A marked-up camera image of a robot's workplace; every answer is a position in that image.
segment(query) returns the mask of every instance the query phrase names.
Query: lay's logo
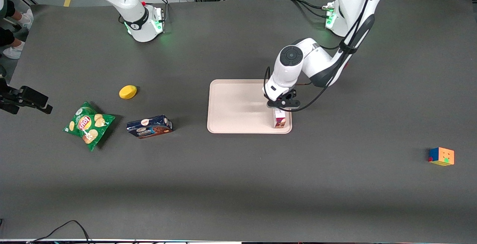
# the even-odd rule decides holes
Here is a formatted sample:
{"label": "lay's logo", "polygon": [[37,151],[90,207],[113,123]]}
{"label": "lay's logo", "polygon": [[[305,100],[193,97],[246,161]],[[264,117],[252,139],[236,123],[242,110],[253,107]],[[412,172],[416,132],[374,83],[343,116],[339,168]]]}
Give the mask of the lay's logo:
{"label": "lay's logo", "polygon": [[82,117],[80,119],[80,122],[78,122],[78,129],[79,130],[87,130],[91,126],[91,118],[87,115]]}

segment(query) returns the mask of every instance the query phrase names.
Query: tray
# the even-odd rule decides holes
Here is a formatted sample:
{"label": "tray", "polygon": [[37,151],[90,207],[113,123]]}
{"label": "tray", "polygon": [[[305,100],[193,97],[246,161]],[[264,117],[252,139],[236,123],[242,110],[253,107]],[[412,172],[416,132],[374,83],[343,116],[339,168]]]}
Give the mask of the tray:
{"label": "tray", "polygon": [[216,79],[210,83],[207,129],[212,133],[286,134],[291,113],[282,129],[274,129],[273,109],[262,93],[263,80]]}

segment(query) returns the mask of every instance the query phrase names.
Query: snack box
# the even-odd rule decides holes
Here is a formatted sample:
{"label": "snack box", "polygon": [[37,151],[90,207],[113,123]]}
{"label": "snack box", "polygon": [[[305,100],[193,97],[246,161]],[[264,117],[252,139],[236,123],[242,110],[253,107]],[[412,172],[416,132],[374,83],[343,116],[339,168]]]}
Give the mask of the snack box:
{"label": "snack box", "polygon": [[285,118],[285,112],[275,108],[273,112],[273,124],[275,124],[274,128],[276,129],[282,129],[285,127],[285,123],[287,122],[287,119]]}
{"label": "snack box", "polygon": [[158,115],[153,118],[128,122],[126,128],[129,133],[144,139],[172,132],[172,122],[165,115]]}

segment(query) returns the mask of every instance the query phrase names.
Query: chip bag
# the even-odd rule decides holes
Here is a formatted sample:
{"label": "chip bag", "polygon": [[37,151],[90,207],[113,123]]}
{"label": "chip bag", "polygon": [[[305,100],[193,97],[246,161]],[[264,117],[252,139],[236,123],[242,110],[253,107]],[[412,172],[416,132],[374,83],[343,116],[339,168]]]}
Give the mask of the chip bag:
{"label": "chip bag", "polygon": [[113,120],[114,116],[99,114],[85,102],[63,130],[81,137],[92,151]]}

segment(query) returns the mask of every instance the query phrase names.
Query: blue box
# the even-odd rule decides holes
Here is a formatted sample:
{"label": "blue box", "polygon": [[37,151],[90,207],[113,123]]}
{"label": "blue box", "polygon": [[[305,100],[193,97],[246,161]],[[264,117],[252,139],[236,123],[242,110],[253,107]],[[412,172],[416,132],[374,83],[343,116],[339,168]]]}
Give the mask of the blue box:
{"label": "blue box", "polygon": [[158,115],[153,118],[128,122],[126,128],[129,133],[144,139],[172,132],[172,122],[165,115]]}

